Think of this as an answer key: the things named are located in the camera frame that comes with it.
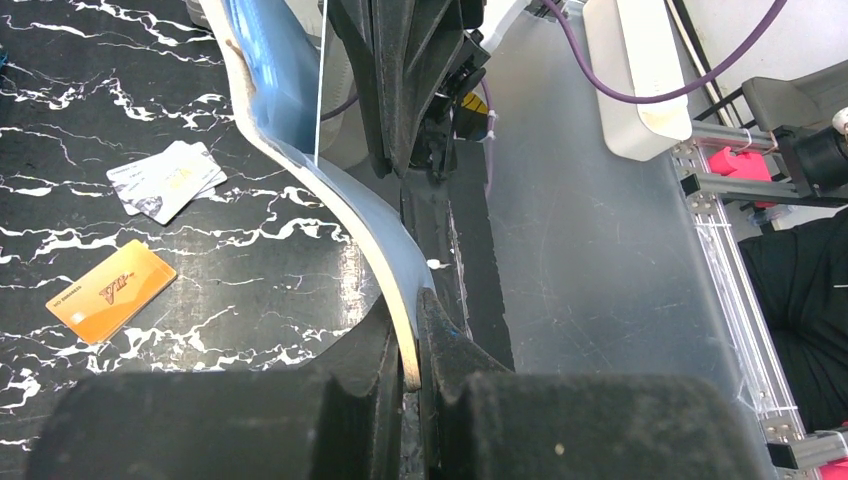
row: orange card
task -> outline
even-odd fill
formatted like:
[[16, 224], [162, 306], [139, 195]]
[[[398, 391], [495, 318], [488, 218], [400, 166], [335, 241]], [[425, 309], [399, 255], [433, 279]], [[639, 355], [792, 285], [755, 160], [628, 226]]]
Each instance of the orange card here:
[[133, 240], [46, 306], [84, 342], [105, 342], [175, 278], [173, 268]]

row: transparent plastic sheet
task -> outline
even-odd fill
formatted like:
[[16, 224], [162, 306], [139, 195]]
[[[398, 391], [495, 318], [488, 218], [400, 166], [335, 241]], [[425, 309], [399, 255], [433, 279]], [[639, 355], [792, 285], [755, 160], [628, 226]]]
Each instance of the transparent plastic sheet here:
[[[579, 7], [567, 2], [588, 54]], [[533, 13], [486, 64], [500, 117], [488, 203], [516, 370], [702, 378], [777, 478], [677, 174], [665, 155], [609, 152], [562, 30]]]
[[319, 52], [284, 1], [226, 0], [225, 6], [256, 89], [256, 126], [314, 153]]

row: gray chair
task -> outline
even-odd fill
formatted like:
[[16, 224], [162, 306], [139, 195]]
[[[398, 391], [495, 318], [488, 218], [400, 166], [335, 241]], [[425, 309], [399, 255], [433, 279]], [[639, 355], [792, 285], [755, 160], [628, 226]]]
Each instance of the gray chair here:
[[823, 128], [833, 115], [848, 107], [848, 60], [795, 80], [754, 77], [695, 117], [704, 120], [740, 95], [751, 108], [754, 125], [768, 132], [781, 125]]

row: curved plastic sheet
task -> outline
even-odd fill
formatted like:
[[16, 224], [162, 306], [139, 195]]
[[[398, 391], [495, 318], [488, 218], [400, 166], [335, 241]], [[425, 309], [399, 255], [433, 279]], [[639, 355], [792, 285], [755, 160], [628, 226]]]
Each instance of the curved plastic sheet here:
[[251, 97], [256, 126], [268, 138], [311, 153], [318, 51], [284, 1], [225, 0], [225, 6], [256, 89]]
[[433, 287], [426, 260], [400, 223], [398, 213], [368, 188], [329, 162], [320, 162], [319, 168], [296, 148], [263, 134], [251, 112], [251, 102], [255, 105], [259, 98], [257, 89], [244, 49], [229, 23], [226, 1], [200, 3], [224, 56], [236, 126], [250, 143], [318, 196], [353, 236], [389, 306], [406, 387], [416, 390], [421, 385], [414, 337], [416, 299], [421, 287]]

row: white plastic box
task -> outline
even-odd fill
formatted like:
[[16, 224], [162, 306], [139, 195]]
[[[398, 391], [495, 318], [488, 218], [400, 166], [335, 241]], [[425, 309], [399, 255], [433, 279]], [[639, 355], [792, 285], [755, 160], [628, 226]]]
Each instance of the white plastic box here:
[[[589, 0], [583, 9], [592, 69], [621, 93], [650, 97], [683, 86], [663, 0]], [[598, 93], [607, 147], [647, 161], [692, 136], [686, 96], [632, 105]]]

